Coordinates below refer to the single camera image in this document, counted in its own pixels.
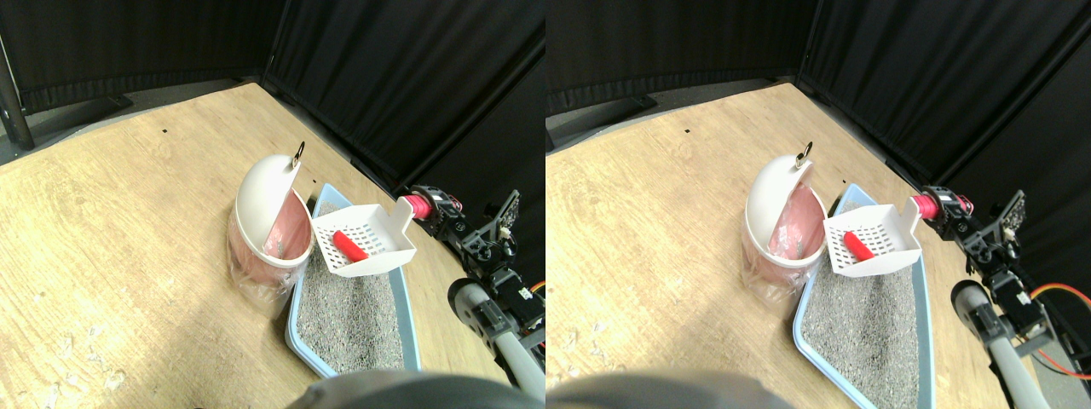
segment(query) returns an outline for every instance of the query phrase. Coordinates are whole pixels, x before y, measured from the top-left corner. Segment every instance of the black curtain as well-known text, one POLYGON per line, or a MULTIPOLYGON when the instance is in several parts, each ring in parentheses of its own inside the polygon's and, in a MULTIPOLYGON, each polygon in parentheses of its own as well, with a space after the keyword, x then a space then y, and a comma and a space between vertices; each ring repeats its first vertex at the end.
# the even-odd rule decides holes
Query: black curtain
POLYGON ((543 64, 537 62, 500 105, 430 169, 421 183, 458 197, 463 213, 483 224, 485 205, 519 191, 519 218, 512 236, 519 244, 514 269, 527 286, 546 279, 546 132, 543 64))
POLYGON ((1082 23, 1083 1, 823 1, 800 80, 922 182, 991 137, 1082 23))
MULTIPOLYGON (((978 208, 1027 193, 1018 232, 1022 266, 1036 282, 1064 282, 1091 294, 1091 41, 1078 51, 950 181, 978 208)), ((1080 338, 1091 341, 1091 315, 1075 297, 1048 294, 1080 338)))
POLYGON ((543 25, 535 0, 297 0, 267 79, 394 189, 419 178, 525 74, 543 25))
POLYGON ((793 75, 815 1, 549 2, 549 115, 657 91, 793 75))
POLYGON ((0 1, 23 107, 262 73, 284 1, 0 1))

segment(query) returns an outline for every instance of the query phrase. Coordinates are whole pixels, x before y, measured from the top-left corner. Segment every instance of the gray cat litter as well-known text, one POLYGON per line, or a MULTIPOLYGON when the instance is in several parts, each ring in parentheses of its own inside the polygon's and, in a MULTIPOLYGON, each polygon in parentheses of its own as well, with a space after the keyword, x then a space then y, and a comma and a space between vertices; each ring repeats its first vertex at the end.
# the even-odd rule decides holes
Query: gray cat litter
MULTIPOLYGON (((846 202, 842 212, 860 207, 846 202)), ((918 407, 913 267, 850 278, 828 257, 815 272, 800 327, 803 338, 878 408, 918 407)))
MULTIPOLYGON (((319 215, 339 208, 323 202, 319 215)), ((345 278, 313 251, 300 291, 299 338, 337 373, 405 369, 389 275, 345 278)))

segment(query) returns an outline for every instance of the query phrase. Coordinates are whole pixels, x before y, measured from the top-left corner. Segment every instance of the wooden floor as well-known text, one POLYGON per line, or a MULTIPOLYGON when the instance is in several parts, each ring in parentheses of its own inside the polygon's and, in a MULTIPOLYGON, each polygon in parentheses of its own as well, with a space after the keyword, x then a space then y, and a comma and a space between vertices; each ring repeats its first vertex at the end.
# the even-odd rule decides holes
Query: wooden floor
MULTIPOLYGON (((283 407, 317 376, 228 278, 255 161, 307 143, 293 188, 393 201, 257 85, 160 108, 0 167, 0 406, 283 407)), ((506 383, 447 305, 458 261, 417 226, 405 266, 425 371, 506 383)))
MULTIPOLYGON (((685 108, 547 158, 547 383, 649 368, 753 376, 795 407, 852 402, 795 349, 790 322, 742 285, 742 214, 758 170, 814 142, 812 187, 879 203, 915 194, 792 85, 685 108)), ((964 257, 924 249, 940 408, 1007 407, 981 344, 950 306, 964 257)))

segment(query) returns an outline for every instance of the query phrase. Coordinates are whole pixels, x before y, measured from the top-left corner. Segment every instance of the white litter scoop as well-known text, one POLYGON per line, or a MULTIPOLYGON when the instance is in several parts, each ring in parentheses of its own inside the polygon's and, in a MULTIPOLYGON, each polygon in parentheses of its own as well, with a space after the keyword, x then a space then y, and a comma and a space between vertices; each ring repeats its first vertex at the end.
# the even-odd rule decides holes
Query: white litter scoop
POLYGON ((356 205, 317 217, 311 220, 311 227, 329 273, 360 277, 383 274, 412 260, 417 248, 406 237, 412 216, 412 205, 399 197, 389 215, 377 204, 356 205), (333 243, 338 230, 367 252, 368 257, 350 262, 333 243))
POLYGON ((921 243, 913 236, 921 212, 912 197, 906 201, 902 214, 894 205, 864 206, 823 221, 826 243, 834 273, 848 277, 890 274, 908 267, 921 257, 921 243), (851 231, 875 255, 856 260, 844 243, 851 231))

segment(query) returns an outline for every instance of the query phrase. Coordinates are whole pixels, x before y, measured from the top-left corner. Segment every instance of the blue litter box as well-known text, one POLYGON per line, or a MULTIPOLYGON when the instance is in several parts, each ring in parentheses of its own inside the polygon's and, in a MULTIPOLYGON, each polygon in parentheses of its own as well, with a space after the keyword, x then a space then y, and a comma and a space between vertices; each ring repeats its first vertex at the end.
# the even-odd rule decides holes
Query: blue litter box
MULTIPOLYGON (((319 193, 319 200, 314 205, 311 217, 319 216, 319 209, 323 203, 329 203, 338 208, 351 206, 352 203, 345 199, 337 189, 326 183, 319 193)), ((420 356, 417 352, 417 330, 412 326, 412 309, 409 308, 409 289, 406 287, 405 276, 401 267, 387 273, 391 278, 391 290, 394 291, 395 310, 398 318, 398 333, 401 336, 401 354, 405 357, 405 368, 409 371, 420 371, 420 356)), ((291 310, 288 312, 288 328, 285 329, 285 339, 299 358, 307 362, 307 365, 314 370, 323 378, 337 376, 337 372, 329 368, 322 358, 319 358, 307 344, 299 337, 297 322, 299 318, 299 300, 302 298, 303 286, 307 285, 307 274, 299 277, 296 287, 291 290, 291 310)))
MULTIPOLYGON (((878 204, 871 196, 867 195, 860 189, 855 183, 849 184, 849 189, 844 191, 844 195, 841 196, 840 203, 837 205, 837 209, 834 212, 835 215, 841 214, 841 209, 844 206, 846 201, 852 201, 861 205, 875 205, 878 204)), ((844 376, 841 375, 837 369, 834 368, 829 362, 823 358, 806 339, 803 339, 803 332, 801 330, 803 324, 803 316, 807 310, 807 301, 811 299, 811 287, 815 282, 815 276, 812 275, 811 279, 807 280, 806 287, 803 289, 803 297, 800 298, 800 306, 795 311, 795 321, 792 324, 792 338, 795 339, 795 347, 799 348, 800 352, 803 353, 811 363, 818 366, 826 377, 834 381, 837 387, 841 388, 846 395, 853 402, 862 408, 875 408, 875 405, 867 399, 855 386, 849 383, 844 376)), ((916 300, 916 346, 918 357, 920 362, 918 368, 921 371, 920 374, 920 386, 918 392, 916 406, 918 408, 935 408, 936 407, 936 371, 933 364, 932 356, 932 313, 928 310, 928 286, 924 277, 924 257, 916 260, 913 264, 913 297, 916 300)))

